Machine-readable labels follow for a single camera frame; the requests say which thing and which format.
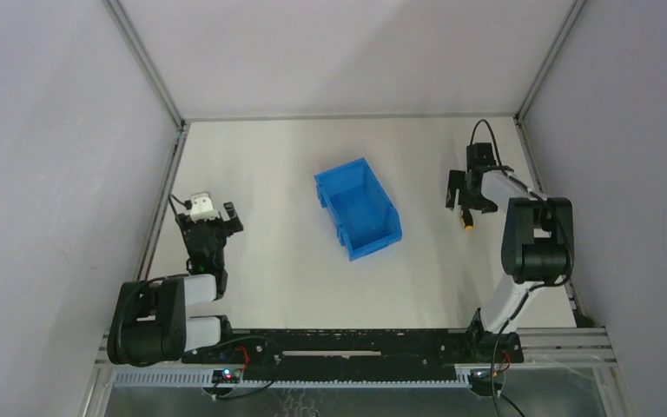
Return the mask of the black yellow screwdriver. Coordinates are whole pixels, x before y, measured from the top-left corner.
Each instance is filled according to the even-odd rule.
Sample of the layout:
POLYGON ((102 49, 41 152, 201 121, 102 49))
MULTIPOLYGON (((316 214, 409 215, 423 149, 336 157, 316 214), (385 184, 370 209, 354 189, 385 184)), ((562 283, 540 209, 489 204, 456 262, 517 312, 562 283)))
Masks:
POLYGON ((473 216, 472 212, 468 208, 462 208, 460 210, 460 217, 465 230, 473 230, 473 216))

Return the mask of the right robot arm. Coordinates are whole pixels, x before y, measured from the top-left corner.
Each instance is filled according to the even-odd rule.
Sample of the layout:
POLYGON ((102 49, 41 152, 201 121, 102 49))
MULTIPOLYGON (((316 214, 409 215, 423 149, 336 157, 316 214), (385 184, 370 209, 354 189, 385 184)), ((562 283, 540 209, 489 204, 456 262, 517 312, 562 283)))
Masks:
POLYGON ((467 329, 476 344, 498 343, 516 330, 533 294, 571 279, 572 203, 538 192, 508 169, 486 167, 450 171, 446 208, 459 210, 464 228, 472 227, 474 211, 505 216, 499 246, 503 277, 467 329))

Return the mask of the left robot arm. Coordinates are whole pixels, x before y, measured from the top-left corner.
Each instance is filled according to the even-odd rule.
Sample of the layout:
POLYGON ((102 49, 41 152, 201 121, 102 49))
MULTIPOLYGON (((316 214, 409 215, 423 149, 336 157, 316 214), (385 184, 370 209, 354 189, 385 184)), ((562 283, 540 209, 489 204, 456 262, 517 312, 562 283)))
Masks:
POLYGON ((174 217, 188 253, 187 271, 122 284, 107 341, 113 364, 149 367, 178 361, 222 341, 228 327, 225 316, 194 317, 188 308, 225 295, 224 250, 243 225, 232 202, 218 210, 206 193, 192 196, 185 206, 186 212, 174 217))

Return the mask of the blue plastic storage bin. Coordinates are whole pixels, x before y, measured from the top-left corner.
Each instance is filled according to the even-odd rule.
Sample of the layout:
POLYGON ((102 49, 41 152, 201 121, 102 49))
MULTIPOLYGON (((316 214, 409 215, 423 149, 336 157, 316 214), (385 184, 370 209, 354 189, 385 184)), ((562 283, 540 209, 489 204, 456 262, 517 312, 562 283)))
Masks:
POLYGON ((399 212, 366 159, 323 171, 314 181, 320 205, 350 261, 401 241, 399 212))

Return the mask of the small lit circuit board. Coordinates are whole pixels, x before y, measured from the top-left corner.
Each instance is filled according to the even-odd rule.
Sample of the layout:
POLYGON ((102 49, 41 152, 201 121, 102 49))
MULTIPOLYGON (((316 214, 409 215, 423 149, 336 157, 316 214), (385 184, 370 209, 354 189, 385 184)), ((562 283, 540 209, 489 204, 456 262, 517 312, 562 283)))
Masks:
POLYGON ((211 383, 213 385, 237 384, 242 376, 243 372, 239 368, 216 369, 212 373, 211 383))

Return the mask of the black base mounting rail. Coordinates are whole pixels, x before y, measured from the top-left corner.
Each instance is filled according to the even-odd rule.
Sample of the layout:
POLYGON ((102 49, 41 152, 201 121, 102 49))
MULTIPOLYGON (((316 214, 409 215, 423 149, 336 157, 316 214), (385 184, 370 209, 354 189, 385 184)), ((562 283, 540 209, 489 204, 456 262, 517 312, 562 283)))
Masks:
POLYGON ((456 369, 502 373, 525 356, 516 333, 421 329, 236 329, 218 347, 181 357, 188 365, 239 365, 246 381, 436 382, 456 369))

